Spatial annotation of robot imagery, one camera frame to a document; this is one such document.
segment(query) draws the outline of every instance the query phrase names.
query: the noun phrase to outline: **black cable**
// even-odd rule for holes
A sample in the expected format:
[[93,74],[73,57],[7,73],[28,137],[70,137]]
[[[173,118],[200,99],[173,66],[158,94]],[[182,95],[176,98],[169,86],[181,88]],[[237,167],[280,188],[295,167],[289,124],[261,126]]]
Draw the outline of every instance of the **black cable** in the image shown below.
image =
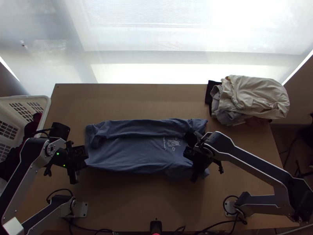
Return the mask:
[[42,130],[37,130],[36,132],[34,132],[32,135],[36,135],[38,133],[44,133],[48,138],[50,138],[49,134],[46,132],[48,130],[52,130],[54,128],[47,128],[47,129],[42,129]]
[[[312,117],[312,122],[311,122],[311,126],[312,126],[312,125],[313,125],[313,113],[310,114],[310,116]],[[291,152],[291,149],[292,149],[293,144],[294,144],[300,137],[301,137],[300,135],[297,135],[297,136],[293,139],[293,141],[291,142],[291,144],[290,144],[290,146],[289,146],[289,148],[288,148],[287,150],[282,151],[282,152],[279,152],[279,154],[284,154],[284,153],[287,153],[287,152],[288,152],[287,157],[286,157],[286,160],[285,160],[285,162],[284,162],[284,164],[283,164],[283,167],[286,166],[287,160],[288,160],[288,158],[290,157],[290,152]]]
[[285,168],[285,166],[286,166],[286,164],[287,164],[288,158],[290,157],[292,146],[295,144],[295,142],[296,142],[299,138],[300,138],[300,137],[297,136],[297,137],[294,138],[293,141],[291,142],[291,144],[290,144],[290,146],[289,146],[289,148],[288,148],[288,150],[287,150],[287,151],[288,151],[287,157],[286,157],[286,159],[285,159],[284,164],[282,165],[284,168]]
[[101,229],[101,230],[97,230],[97,229],[91,229],[91,228],[84,228],[84,227],[81,227],[81,226],[78,226],[77,224],[74,224],[73,222],[71,223],[72,226],[74,227],[77,227],[77,228],[80,228],[82,230],[86,230],[86,231],[91,231],[91,232],[105,232],[104,230],[106,230],[107,232],[110,231],[110,233],[114,233],[116,234],[116,232],[114,232],[113,230],[110,230],[110,229]]
[[212,235],[220,235],[220,233],[219,233],[219,232],[215,232],[215,231],[206,231],[206,232],[205,232],[205,234],[206,234],[206,235],[208,235],[208,234],[212,234]]
[[71,218],[70,222],[68,223],[68,230],[70,232],[70,235],[73,235],[73,232],[72,232],[72,221],[73,221],[73,218]]
[[102,228],[96,231],[95,235],[97,235],[98,233],[113,233],[113,231],[111,229]]
[[234,232],[236,223],[237,223],[237,221],[238,221],[238,220],[237,220],[237,219],[238,219],[238,216],[239,216],[239,213],[236,215],[234,225],[232,226],[232,230],[231,230],[227,235],[231,235],[231,234]]
[[216,223],[216,224],[214,224],[214,225],[211,225],[210,227],[207,227],[207,228],[205,228],[205,229],[203,229],[203,230],[201,230],[201,231],[195,232],[194,235],[198,235],[198,234],[200,234],[200,233],[206,233],[207,230],[209,230],[209,229],[211,229],[211,228],[213,228],[213,227],[215,227],[215,226],[217,226],[217,225],[220,225],[220,224],[235,223],[235,222],[236,222],[236,220],[218,222],[218,223]]
[[240,220],[240,222],[242,222],[244,225],[247,225],[248,224],[248,222],[247,221],[245,221],[243,218],[241,218],[241,217],[238,217],[238,219]]
[[51,196],[52,194],[56,193],[56,192],[59,192],[59,191],[68,191],[68,192],[71,194],[72,197],[74,196],[74,194],[72,193],[72,191],[69,190],[68,188],[60,188],[60,189],[57,189],[57,190],[53,191],[52,193],[50,193],[50,194],[47,196],[46,201],[47,201],[48,204],[50,204],[50,200],[49,200],[50,196]]
[[225,210],[225,212],[226,213],[228,213],[229,215],[236,215],[236,214],[238,214],[238,212],[236,211],[236,212],[234,212],[234,213],[230,213],[230,212],[228,212],[227,210],[226,210],[226,208],[225,208],[225,203],[226,203],[226,200],[228,199],[228,198],[230,198],[230,197],[235,197],[235,198],[237,198],[238,199],[238,197],[237,196],[235,196],[235,195],[230,195],[230,196],[228,196],[228,197],[226,197],[225,199],[224,199],[224,201],[223,201],[223,209]]
[[186,225],[179,227],[178,229],[176,229],[175,231],[173,231],[171,233],[171,235],[176,234],[178,231],[180,232],[180,234],[183,234],[183,232],[185,231]]

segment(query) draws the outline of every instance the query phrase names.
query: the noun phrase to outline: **white wall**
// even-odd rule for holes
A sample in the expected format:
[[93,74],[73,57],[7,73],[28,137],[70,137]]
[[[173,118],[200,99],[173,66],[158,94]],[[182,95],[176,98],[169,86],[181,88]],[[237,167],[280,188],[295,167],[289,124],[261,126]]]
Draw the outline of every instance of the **white wall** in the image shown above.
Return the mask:
[[311,124],[313,113],[313,56],[295,73],[284,86],[290,99],[286,119],[273,123]]
[[21,83],[0,62],[0,97],[28,94]]

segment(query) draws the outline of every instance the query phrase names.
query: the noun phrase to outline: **blue t-shirt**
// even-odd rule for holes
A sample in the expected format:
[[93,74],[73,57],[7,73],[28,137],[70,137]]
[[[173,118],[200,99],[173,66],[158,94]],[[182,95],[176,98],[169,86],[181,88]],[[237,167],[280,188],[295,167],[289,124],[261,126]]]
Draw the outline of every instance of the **blue t-shirt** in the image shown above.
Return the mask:
[[[205,119],[105,121],[86,127],[88,166],[143,174],[190,177],[193,162],[183,156],[188,131],[205,132]],[[207,169],[203,177],[208,176]]]

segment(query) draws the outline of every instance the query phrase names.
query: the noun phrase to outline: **crumpled clothing pile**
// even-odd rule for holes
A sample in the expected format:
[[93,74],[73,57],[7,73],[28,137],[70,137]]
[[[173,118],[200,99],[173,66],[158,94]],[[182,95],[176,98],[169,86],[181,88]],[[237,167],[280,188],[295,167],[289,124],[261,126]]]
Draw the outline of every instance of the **crumpled clothing pile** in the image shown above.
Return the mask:
[[212,117],[221,124],[258,126],[287,116],[287,91],[274,79],[229,75],[221,81],[210,92]]

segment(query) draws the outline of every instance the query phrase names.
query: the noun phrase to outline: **white laundry basket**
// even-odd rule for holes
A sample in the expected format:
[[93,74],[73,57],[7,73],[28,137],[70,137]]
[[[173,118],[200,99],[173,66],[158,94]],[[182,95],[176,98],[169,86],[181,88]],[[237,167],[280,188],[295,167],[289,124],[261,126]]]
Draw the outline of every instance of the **white laundry basket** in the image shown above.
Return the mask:
[[0,98],[0,162],[10,149],[21,144],[24,126],[32,121],[32,115],[41,112],[38,130],[42,129],[50,108],[47,96],[9,96]]

